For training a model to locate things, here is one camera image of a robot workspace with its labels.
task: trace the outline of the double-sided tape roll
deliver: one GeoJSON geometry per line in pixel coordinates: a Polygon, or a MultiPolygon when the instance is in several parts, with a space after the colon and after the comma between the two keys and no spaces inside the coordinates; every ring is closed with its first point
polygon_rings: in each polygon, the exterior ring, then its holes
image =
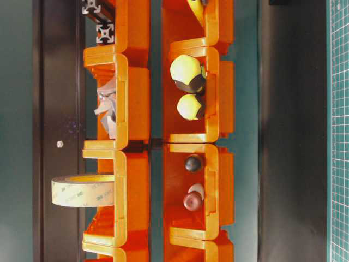
{"type": "Polygon", "coordinates": [[[71,207],[114,205],[114,175],[63,176],[52,179],[52,203],[71,207]]]}

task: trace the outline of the black cap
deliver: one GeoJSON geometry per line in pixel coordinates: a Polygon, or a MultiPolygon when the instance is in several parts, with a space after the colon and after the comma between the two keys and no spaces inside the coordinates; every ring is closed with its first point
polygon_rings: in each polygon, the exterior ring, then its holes
{"type": "Polygon", "coordinates": [[[190,155],[185,161],[185,168],[189,172],[198,172],[202,168],[202,158],[197,154],[190,155]]]}

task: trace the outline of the orange plastic bin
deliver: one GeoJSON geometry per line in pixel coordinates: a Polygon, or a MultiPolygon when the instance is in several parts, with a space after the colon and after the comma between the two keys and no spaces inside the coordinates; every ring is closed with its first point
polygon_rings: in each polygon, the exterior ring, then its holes
{"type": "Polygon", "coordinates": [[[115,7],[115,49],[134,67],[147,67],[150,47],[150,0],[108,0],[115,7]]]}
{"type": "Polygon", "coordinates": [[[170,236],[214,240],[222,225],[234,222],[233,154],[211,144],[167,144],[163,155],[164,223],[170,236]],[[193,153],[201,155],[205,168],[190,173],[185,160],[193,153]],[[196,183],[204,186],[205,199],[191,212],[183,197],[196,183]]]}
{"type": "Polygon", "coordinates": [[[164,245],[165,262],[234,262],[234,245],[223,230],[214,241],[167,236],[164,245]]]}
{"type": "Polygon", "coordinates": [[[148,143],[150,137],[150,76],[147,68],[129,66],[126,56],[116,53],[115,45],[84,50],[85,67],[96,78],[98,87],[116,77],[116,139],[110,140],[98,117],[98,141],[90,148],[124,149],[129,140],[148,143]]]}
{"type": "Polygon", "coordinates": [[[214,47],[199,47],[172,51],[163,61],[163,138],[171,143],[213,143],[234,132],[234,64],[220,60],[214,47]],[[196,121],[184,119],[177,103],[186,93],[176,87],[170,66],[178,56],[197,58],[207,71],[206,112],[196,121]]]}
{"type": "Polygon", "coordinates": [[[137,237],[149,228],[148,153],[96,150],[85,144],[83,158],[104,159],[98,171],[114,174],[114,206],[101,207],[83,234],[83,247],[123,246],[128,236],[137,237]]]}
{"type": "Polygon", "coordinates": [[[187,0],[163,0],[163,47],[171,50],[214,46],[227,54],[234,41],[233,0],[209,0],[202,27],[187,0]]]}

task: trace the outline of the bolt head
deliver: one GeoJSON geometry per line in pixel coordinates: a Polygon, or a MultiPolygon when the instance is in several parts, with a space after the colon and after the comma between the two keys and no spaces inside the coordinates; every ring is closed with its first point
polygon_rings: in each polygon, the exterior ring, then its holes
{"type": "Polygon", "coordinates": [[[63,141],[57,141],[57,147],[62,148],[64,146],[63,141]]]}

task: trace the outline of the green cutting mat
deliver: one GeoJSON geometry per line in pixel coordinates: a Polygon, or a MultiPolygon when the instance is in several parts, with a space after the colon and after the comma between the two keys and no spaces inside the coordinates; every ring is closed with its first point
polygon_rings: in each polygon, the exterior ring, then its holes
{"type": "Polygon", "coordinates": [[[330,0],[330,261],[349,261],[349,0],[330,0]]]}

